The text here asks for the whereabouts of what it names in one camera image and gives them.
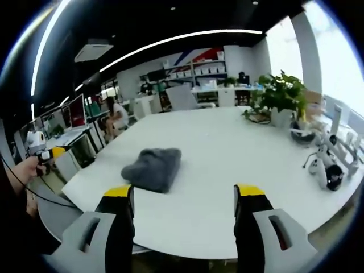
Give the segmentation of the person's left hand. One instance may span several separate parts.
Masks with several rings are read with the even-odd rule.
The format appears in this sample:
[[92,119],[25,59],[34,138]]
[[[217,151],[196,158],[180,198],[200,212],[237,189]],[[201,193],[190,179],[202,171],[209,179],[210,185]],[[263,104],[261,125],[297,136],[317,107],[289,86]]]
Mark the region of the person's left hand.
[[45,174],[46,170],[46,166],[40,163],[36,156],[30,156],[9,171],[9,180],[14,188],[21,187],[37,177],[38,174]]

